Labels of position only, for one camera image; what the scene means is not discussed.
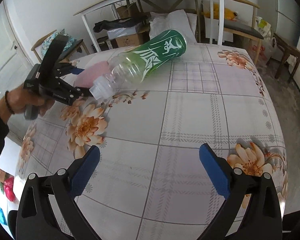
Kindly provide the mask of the person's left hand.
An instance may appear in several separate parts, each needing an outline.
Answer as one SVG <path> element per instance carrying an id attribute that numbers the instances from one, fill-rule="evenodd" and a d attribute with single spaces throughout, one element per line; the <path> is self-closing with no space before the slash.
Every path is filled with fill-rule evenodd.
<path id="1" fill-rule="evenodd" d="M 25 112 L 27 105 L 37 106 L 40 116 L 54 105 L 53 99 L 44 99 L 33 92 L 23 89 L 23 84 L 17 88 L 8 91 L 0 99 L 0 117 L 4 123 L 7 123 L 12 114 L 21 114 Z"/>

